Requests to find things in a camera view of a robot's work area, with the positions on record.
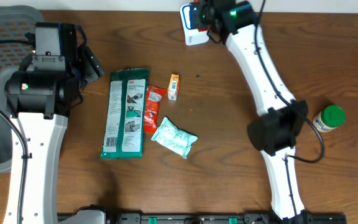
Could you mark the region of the green 3M wipes pack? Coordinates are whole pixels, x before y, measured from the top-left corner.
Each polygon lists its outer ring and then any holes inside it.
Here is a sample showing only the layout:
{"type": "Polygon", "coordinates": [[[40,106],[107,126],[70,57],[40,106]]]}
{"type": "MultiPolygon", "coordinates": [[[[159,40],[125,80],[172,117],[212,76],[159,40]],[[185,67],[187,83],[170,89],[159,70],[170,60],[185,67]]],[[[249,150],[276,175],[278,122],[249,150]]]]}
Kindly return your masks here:
{"type": "Polygon", "coordinates": [[[102,159],[141,158],[149,70],[132,68],[110,74],[102,159]]]}

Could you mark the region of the small orange white box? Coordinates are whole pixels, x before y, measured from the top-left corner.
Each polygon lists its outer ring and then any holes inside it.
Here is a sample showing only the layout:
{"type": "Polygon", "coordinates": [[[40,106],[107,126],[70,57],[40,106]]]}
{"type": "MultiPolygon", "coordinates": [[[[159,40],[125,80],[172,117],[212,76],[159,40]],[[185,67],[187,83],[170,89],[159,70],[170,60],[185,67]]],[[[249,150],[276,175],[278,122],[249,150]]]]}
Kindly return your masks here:
{"type": "Polygon", "coordinates": [[[176,101],[178,97],[179,89],[180,89],[180,76],[177,74],[172,74],[167,89],[168,99],[176,101]]]}

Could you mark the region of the light teal tissue pack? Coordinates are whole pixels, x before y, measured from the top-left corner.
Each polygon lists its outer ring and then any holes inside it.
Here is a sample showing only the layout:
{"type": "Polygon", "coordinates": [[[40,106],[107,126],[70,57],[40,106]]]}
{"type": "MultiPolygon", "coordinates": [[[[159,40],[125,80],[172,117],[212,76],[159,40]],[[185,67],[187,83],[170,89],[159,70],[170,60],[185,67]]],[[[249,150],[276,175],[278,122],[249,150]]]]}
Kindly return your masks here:
{"type": "Polygon", "coordinates": [[[187,159],[187,155],[198,137],[177,128],[168,117],[164,117],[151,140],[187,159]]]}

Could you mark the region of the red stick sachet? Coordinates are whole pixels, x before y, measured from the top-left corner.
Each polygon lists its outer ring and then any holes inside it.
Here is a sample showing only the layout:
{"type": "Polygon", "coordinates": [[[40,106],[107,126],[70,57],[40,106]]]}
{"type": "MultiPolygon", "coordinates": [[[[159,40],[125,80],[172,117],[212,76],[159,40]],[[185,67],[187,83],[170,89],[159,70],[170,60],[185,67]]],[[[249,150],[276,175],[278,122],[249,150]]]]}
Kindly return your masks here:
{"type": "Polygon", "coordinates": [[[200,28],[198,29],[198,32],[207,32],[209,31],[209,28],[200,28]]]}

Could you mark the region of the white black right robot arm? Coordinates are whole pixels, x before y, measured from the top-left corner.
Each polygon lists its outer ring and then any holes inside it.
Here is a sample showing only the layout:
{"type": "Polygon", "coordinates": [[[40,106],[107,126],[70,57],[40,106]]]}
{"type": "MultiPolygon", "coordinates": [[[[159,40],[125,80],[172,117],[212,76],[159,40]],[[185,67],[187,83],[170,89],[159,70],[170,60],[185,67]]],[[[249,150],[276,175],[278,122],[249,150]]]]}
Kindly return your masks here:
{"type": "Polygon", "coordinates": [[[280,78],[264,43],[261,15],[247,1],[191,1],[181,7],[181,19],[187,45],[222,43],[238,63],[258,115],[247,133],[267,168],[272,215],[282,223],[299,223],[305,207],[296,180],[295,145],[308,106],[280,78]]]}

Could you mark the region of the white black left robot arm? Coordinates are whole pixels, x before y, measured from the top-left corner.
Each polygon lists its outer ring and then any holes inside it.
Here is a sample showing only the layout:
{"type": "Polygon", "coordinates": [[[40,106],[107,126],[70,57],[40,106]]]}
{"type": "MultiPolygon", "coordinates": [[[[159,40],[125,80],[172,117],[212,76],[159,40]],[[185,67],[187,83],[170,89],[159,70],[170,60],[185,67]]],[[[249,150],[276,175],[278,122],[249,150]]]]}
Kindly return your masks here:
{"type": "Polygon", "coordinates": [[[104,75],[81,26],[38,22],[35,50],[5,84],[12,159],[5,223],[58,223],[60,149],[70,111],[86,85],[104,75]]]}

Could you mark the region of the green lid white jar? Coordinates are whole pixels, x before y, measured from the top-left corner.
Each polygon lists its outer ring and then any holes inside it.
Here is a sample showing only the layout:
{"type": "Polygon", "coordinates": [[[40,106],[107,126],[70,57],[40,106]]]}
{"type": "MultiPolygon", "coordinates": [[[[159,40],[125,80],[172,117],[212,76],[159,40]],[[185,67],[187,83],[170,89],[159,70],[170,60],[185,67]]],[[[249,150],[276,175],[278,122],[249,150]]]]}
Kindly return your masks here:
{"type": "Polygon", "coordinates": [[[343,125],[345,120],[344,110],[337,105],[330,105],[320,111],[312,122],[319,132],[326,133],[343,125]]]}

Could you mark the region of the red snack bag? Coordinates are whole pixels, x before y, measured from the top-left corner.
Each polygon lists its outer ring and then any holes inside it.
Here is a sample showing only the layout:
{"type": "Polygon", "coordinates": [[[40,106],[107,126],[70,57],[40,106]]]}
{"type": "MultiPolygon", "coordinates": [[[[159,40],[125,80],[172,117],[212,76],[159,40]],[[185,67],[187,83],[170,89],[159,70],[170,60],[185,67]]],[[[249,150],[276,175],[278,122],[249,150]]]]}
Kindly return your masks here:
{"type": "Polygon", "coordinates": [[[157,118],[160,101],[165,96],[167,90],[153,85],[147,87],[145,113],[144,113],[144,132],[153,134],[157,130],[157,118]]]}

